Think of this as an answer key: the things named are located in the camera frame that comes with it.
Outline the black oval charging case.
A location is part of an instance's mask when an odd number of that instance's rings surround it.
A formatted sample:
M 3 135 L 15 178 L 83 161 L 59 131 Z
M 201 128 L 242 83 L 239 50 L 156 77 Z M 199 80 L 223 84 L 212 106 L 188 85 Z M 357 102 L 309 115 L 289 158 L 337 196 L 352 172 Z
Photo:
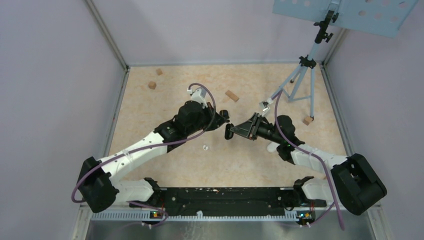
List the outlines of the black oval charging case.
M 231 131 L 231 129 L 232 129 L 233 126 L 234 125 L 232 123 L 226 124 L 226 126 L 225 126 L 225 132 L 224 132 L 224 138 L 226 140 L 230 140 L 230 139 L 233 138 L 234 133 Z

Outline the white oval charging case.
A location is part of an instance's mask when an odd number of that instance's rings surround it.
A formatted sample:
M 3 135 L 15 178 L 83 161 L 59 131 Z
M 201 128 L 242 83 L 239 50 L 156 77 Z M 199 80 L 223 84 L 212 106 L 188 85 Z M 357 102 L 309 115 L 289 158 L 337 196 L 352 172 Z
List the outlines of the white oval charging case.
M 270 142 L 270 143 L 267 145 L 266 150 L 267 150 L 269 153 L 274 153 L 274 152 L 276 152 L 276 151 L 277 151 L 278 146 L 279 146 L 279 144 L 278 144 L 278 143 Z

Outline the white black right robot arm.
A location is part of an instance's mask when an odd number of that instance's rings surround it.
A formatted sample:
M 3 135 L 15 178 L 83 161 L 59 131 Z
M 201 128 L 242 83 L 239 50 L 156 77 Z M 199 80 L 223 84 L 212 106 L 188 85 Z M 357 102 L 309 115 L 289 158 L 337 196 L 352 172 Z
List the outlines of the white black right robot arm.
M 229 140 L 238 135 L 252 141 L 257 138 L 269 140 L 270 153 L 277 152 L 283 161 L 324 174 L 323 180 L 305 177 L 303 183 L 297 183 L 300 188 L 293 192 L 297 205 L 307 206 L 312 200 L 332 202 L 336 195 L 339 204 L 359 216 L 388 194 L 363 155 L 337 155 L 319 150 L 296 137 L 296 128 L 289 116 L 279 115 L 276 119 L 275 123 L 270 123 L 255 113 L 241 124 L 228 123 L 224 137 Z

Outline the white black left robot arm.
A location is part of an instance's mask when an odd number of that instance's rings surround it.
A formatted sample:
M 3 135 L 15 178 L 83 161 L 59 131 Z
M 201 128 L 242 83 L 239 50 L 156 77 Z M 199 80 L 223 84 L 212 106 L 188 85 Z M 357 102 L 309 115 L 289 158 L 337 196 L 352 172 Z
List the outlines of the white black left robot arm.
M 116 202 L 140 201 L 149 207 L 160 202 L 160 193 L 147 182 L 121 184 L 120 181 L 144 163 L 183 145 L 201 134 L 214 131 L 230 121 L 227 110 L 217 111 L 210 103 L 189 100 L 178 113 L 133 145 L 107 157 L 84 160 L 74 194 L 93 213 L 100 213 Z

